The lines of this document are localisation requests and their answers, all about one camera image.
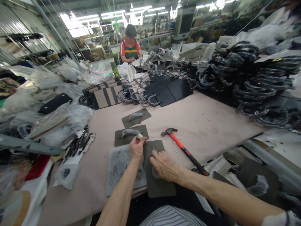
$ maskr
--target leather piece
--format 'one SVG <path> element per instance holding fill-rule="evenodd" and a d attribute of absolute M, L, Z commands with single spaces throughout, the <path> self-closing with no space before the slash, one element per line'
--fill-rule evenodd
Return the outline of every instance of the leather piece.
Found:
<path fill-rule="evenodd" d="M 135 126 L 135 127 L 132 127 L 131 129 L 133 129 L 133 130 L 139 130 L 140 133 L 144 137 L 148 138 L 148 133 L 147 133 L 146 125 Z M 132 139 L 136 136 L 136 134 L 129 133 L 129 134 L 125 135 L 124 138 L 121 138 L 122 132 L 124 130 L 125 129 L 115 131 L 115 141 L 114 141 L 114 146 L 115 147 L 131 143 Z"/>
<path fill-rule="evenodd" d="M 73 99 L 71 97 L 69 97 L 67 94 L 62 93 L 58 96 L 56 96 L 55 98 L 53 98 L 52 100 L 50 100 L 49 102 L 47 102 L 46 104 L 44 104 L 38 111 L 38 113 L 42 113 L 44 115 L 47 115 L 53 111 L 55 111 L 59 106 L 67 103 L 67 102 L 72 102 Z"/>
<path fill-rule="evenodd" d="M 134 112 L 134 113 L 142 113 L 143 116 L 138 117 L 138 118 L 132 120 L 131 122 L 128 122 L 128 121 L 129 121 L 130 116 L 131 116 L 133 113 L 130 114 L 130 115 L 128 115 L 128 116 L 123 117 L 123 118 L 121 119 L 121 121 L 122 121 L 122 123 L 123 123 L 123 125 L 124 125 L 124 127 L 125 127 L 126 129 L 127 129 L 127 128 L 130 128 L 130 127 L 132 127 L 132 126 L 134 126 L 134 125 L 136 125 L 136 124 L 140 124 L 143 120 L 148 119 L 148 118 L 151 117 L 151 114 L 148 112 L 148 110 L 147 110 L 146 108 L 143 108 L 143 109 L 141 109 L 141 110 L 139 110 L 139 111 L 136 111 L 136 112 Z"/>
<path fill-rule="evenodd" d="M 157 152 L 164 151 L 163 142 L 161 140 L 147 141 L 143 148 L 144 168 L 146 171 L 148 196 L 149 198 L 175 196 L 177 192 L 173 182 L 167 182 L 166 180 L 163 179 L 156 179 L 153 176 L 152 173 L 153 165 L 150 162 L 150 157 L 151 157 L 151 152 L 154 149 L 157 150 Z"/>

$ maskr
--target wire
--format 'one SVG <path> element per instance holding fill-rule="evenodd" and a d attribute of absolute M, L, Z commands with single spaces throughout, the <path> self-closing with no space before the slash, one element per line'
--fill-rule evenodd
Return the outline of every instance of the wire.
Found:
<path fill-rule="evenodd" d="M 255 20 L 264 10 L 265 10 L 265 8 L 272 2 L 273 0 L 271 0 L 259 13 L 258 13 L 258 15 L 257 16 L 255 16 L 246 26 L 244 26 L 244 28 L 243 29 L 245 29 L 253 20 Z M 234 35 L 234 36 L 237 36 L 238 35 L 238 33 L 240 33 L 243 29 L 241 29 L 239 32 L 237 32 L 236 33 L 236 35 Z"/>

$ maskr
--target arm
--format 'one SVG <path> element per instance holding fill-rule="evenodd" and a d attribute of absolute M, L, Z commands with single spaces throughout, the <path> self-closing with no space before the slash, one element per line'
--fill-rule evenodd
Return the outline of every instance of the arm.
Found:
<path fill-rule="evenodd" d="M 141 49 L 138 50 L 138 56 L 139 56 L 139 57 L 142 57 L 142 50 L 141 50 Z"/>
<path fill-rule="evenodd" d="M 160 178 L 199 193 L 243 226 L 261 226 L 266 216 L 284 212 L 239 188 L 177 165 L 166 152 L 152 155 L 150 162 Z"/>
<path fill-rule="evenodd" d="M 143 144 L 145 140 L 146 137 L 143 137 L 140 140 L 137 137 L 134 137 L 130 143 L 131 162 L 104 206 L 96 226 L 126 225 L 132 191 L 143 156 Z"/>

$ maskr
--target striped shirt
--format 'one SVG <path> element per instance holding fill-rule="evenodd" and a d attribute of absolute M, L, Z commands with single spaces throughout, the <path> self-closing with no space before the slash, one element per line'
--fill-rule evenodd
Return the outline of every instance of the striped shirt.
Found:
<path fill-rule="evenodd" d="M 268 216 L 262 226 L 300 226 L 300 219 L 292 212 Z M 163 206 L 151 213 L 139 226 L 207 226 L 189 211 Z"/>

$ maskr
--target workbench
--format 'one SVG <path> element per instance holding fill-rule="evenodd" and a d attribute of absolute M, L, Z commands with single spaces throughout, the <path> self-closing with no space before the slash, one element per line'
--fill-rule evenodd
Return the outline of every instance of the workbench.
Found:
<path fill-rule="evenodd" d="M 115 131 L 124 129 L 121 118 L 140 109 L 140 105 L 121 103 L 94 111 L 89 128 L 97 136 L 80 161 L 82 167 L 75 186 L 72 191 L 62 186 L 52 187 L 56 165 L 39 226 L 65 226 L 102 211 L 108 200 L 105 195 L 108 153 L 114 147 Z M 152 116 L 141 125 L 146 125 L 149 138 L 162 140 L 165 151 L 186 168 L 193 167 L 192 162 L 169 136 L 161 136 L 161 130 L 178 129 L 176 137 L 202 165 L 265 130 L 236 109 L 198 91 L 163 108 L 148 107 L 147 110 Z M 144 187 L 134 190 L 133 194 L 145 191 Z"/>

